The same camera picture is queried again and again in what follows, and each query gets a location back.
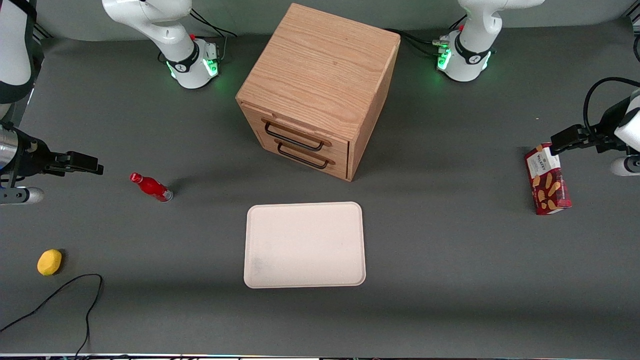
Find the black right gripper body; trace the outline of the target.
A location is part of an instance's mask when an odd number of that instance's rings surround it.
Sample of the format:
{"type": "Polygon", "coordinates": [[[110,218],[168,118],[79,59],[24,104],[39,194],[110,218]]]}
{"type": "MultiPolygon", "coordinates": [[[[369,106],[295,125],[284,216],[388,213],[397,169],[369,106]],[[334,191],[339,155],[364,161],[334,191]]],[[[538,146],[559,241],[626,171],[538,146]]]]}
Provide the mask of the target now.
{"type": "Polygon", "coordinates": [[[22,152],[16,169],[18,177],[31,177],[40,174],[51,161],[50,148],[36,137],[19,137],[22,152]]]}

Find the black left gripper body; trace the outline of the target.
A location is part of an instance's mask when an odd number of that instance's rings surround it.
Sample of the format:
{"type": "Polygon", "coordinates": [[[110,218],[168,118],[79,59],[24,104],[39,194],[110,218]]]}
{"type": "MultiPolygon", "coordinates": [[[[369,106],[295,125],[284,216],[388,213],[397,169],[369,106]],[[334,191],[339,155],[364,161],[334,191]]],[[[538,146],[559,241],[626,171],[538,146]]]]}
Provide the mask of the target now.
{"type": "Polygon", "coordinates": [[[598,152],[607,150],[630,152],[626,142],[615,135],[615,130],[620,126],[627,126],[632,120],[632,114],[627,114],[630,102],[630,98],[626,97],[612,105],[604,111],[599,123],[592,126],[591,129],[598,140],[596,142],[596,150],[598,152]]]}

